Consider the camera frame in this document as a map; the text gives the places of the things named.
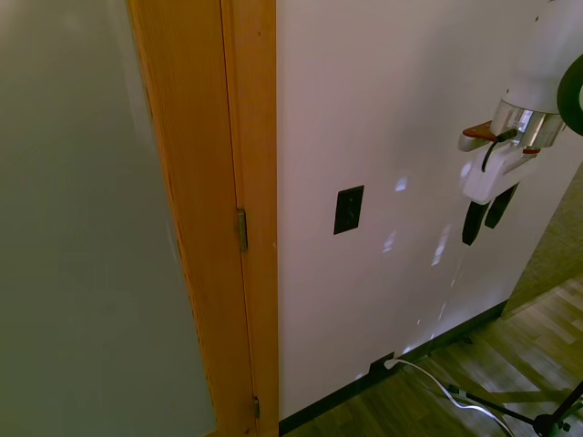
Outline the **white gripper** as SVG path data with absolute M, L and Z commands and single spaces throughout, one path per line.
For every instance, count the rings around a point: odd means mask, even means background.
M 504 144 L 494 148 L 488 160 L 485 160 L 486 150 L 476 156 L 463 189 L 464 195 L 471 200 L 462 230 L 465 245 L 471 246 L 476 240 L 486 213 L 485 226 L 490 229 L 497 226 L 518 183 L 536 169 L 539 153 L 539 150 Z M 493 199 L 488 210 L 487 203 Z

